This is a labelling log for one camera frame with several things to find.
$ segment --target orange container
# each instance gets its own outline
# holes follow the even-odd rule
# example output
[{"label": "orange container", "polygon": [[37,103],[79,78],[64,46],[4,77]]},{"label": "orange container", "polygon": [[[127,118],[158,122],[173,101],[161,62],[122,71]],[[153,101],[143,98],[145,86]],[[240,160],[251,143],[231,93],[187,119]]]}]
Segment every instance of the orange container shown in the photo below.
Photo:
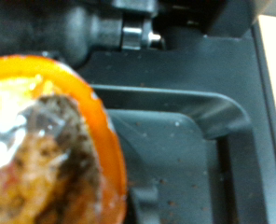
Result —
[{"label": "orange container", "polygon": [[70,67],[37,56],[0,57],[0,81],[15,78],[38,78],[37,95],[43,92],[64,93],[78,102],[79,110],[90,127],[102,166],[102,224],[122,223],[126,211],[126,169],[122,151],[102,101],[92,88]]}]

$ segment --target black plastic surface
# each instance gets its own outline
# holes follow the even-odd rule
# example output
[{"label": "black plastic surface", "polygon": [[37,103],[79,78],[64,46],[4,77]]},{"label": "black plastic surface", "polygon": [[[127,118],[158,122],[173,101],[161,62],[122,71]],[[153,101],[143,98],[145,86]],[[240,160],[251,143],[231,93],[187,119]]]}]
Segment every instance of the black plastic surface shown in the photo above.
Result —
[{"label": "black plastic surface", "polygon": [[[183,193],[181,197],[176,196],[177,191],[170,187],[175,194],[172,198],[167,190],[163,191],[169,186],[168,176],[160,176],[155,166],[149,164],[159,164],[156,159],[159,159],[158,151],[162,149],[155,148],[153,153],[143,137],[140,139],[137,134],[130,134],[129,127],[123,127],[113,118],[119,134],[123,134],[128,145],[141,154],[150,178],[166,178],[166,186],[154,184],[159,189],[160,218],[172,223],[173,218],[168,217],[168,212],[172,212],[178,223],[276,223],[276,134],[272,124],[275,114],[269,112],[269,107],[273,108],[267,99],[271,98],[271,93],[265,93],[264,89],[268,81],[263,78],[261,70],[261,47],[250,31],[242,39],[206,37],[197,30],[185,28],[166,30],[165,36],[168,51],[96,52],[90,62],[78,70],[83,78],[95,84],[95,90],[108,108],[118,109],[113,112],[115,116],[125,119],[134,130],[154,136],[151,143],[155,144],[154,147],[166,145],[167,131],[161,130],[161,125],[178,116],[171,114],[166,119],[168,116],[157,113],[159,111],[184,114],[191,119],[185,119],[183,129],[187,131],[194,127],[201,130],[196,136],[186,133],[189,140],[183,142],[182,136],[178,142],[169,144],[176,147],[180,156],[184,153],[179,150],[182,144],[189,148],[195,145],[193,141],[199,140],[203,155],[191,164],[206,166],[207,174],[213,169],[209,167],[213,166],[215,172],[206,180],[201,173],[195,179],[178,180],[185,183],[178,182],[181,184],[177,185],[177,190],[186,191],[191,197],[195,189],[190,185],[197,179],[201,187],[198,190],[203,190],[202,195],[208,198],[188,200]],[[195,91],[194,97],[186,98],[186,91],[189,94]],[[146,119],[147,124],[135,127],[134,122]],[[204,153],[209,159],[206,164],[203,163]],[[162,164],[171,162],[173,151],[170,149],[167,154],[170,158]],[[171,167],[170,163],[166,170],[171,171]],[[185,170],[188,172],[185,167],[181,171],[174,170],[172,174],[184,175]],[[220,174],[225,176],[224,187],[219,186],[216,177]],[[185,204],[182,204],[184,200],[176,201],[184,197]],[[199,222],[194,219],[196,217],[203,219]]]}]

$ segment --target black machine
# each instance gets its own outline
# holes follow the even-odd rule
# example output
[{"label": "black machine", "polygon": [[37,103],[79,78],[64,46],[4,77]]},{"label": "black machine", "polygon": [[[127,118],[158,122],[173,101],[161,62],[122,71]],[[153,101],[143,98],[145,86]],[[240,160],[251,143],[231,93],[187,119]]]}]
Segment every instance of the black machine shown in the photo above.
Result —
[{"label": "black machine", "polygon": [[129,179],[125,223],[276,224],[270,0],[0,0],[0,55],[65,62],[102,98]]}]

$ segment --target black tray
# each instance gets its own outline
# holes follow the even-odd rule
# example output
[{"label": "black tray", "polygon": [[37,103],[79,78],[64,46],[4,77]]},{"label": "black tray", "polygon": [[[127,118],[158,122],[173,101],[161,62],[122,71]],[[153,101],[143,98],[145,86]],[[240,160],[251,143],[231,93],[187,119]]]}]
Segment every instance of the black tray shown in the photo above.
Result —
[{"label": "black tray", "polygon": [[159,223],[158,215],[176,223],[265,222],[252,125],[236,102],[195,91],[94,89],[120,137],[131,191],[151,205],[152,212],[135,208],[144,210],[141,223]]}]

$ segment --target food in plastic wrap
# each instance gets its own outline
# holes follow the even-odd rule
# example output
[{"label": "food in plastic wrap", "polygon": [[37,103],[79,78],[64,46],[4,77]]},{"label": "food in plastic wrap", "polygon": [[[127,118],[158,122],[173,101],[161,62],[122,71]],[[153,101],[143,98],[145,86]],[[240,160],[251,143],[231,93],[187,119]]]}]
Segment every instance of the food in plastic wrap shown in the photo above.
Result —
[{"label": "food in plastic wrap", "polygon": [[125,190],[118,192],[116,183],[124,179],[110,175],[114,167],[102,156],[111,140],[100,133],[105,136],[110,120],[104,113],[106,127],[100,129],[74,96],[36,73],[1,78],[0,224],[121,222]]}]

